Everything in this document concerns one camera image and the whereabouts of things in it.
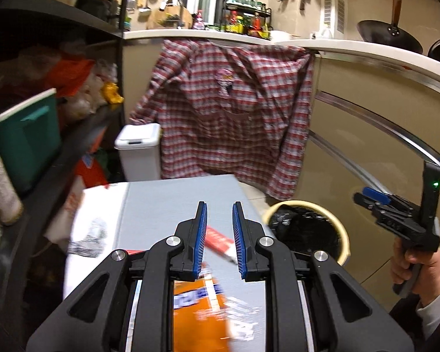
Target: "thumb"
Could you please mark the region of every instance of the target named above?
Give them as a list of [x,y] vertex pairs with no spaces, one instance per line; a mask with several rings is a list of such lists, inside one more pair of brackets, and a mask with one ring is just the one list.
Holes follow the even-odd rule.
[[409,263],[413,265],[420,263],[423,265],[430,265],[432,262],[432,256],[434,253],[429,251],[420,251],[420,250],[408,250],[405,253],[405,259]]

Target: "wooden pan handle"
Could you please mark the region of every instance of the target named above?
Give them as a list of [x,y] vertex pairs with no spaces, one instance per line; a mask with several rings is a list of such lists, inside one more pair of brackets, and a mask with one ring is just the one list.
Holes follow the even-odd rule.
[[397,28],[399,24],[399,16],[401,14],[402,0],[393,0],[393,16],[391,18],[391,26]]

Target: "white countertop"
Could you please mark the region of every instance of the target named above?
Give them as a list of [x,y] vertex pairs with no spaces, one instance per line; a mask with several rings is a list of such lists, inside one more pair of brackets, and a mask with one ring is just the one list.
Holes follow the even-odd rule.
[[299,46],[308,49],[315,49],[320,52],[351,54],[374,60],[384,61],[389,64],[398,65],[405,69],[420,72],[440,82],[440,62],[432,60],[421,54],[413,53],[391,46],[379,45],[363,41],[334,40],[334,39],[303,39],[282,42],[273,42],[261,38],[248,37],[246,35],[223,33],[211,30],[192,29],[154,29],[136,30],[124,33],[124,39],[149,39],[160,37],[189,37],[205,38],[213,40],[233,41],[249,43],[252,45],[288,45]]

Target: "teal container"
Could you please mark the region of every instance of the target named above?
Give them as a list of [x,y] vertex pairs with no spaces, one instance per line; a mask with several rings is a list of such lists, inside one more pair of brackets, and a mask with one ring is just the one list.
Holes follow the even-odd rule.
[[33,187],[59,151],[55,93],[49,89],[0,114],[0,156],[18,193]]

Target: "faucet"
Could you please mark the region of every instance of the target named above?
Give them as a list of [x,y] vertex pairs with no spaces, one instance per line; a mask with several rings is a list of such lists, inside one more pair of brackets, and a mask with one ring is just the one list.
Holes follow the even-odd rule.
[[177,23],[177,27],[178,27],[178,29],[182,29],[182,27],[185,25],[184,22],[182,21],[182,12],[184,10],[184,4],[182,3],[182,0],[178,0],[178,2],[179,2],[180,8],[179,8],[179,20]]

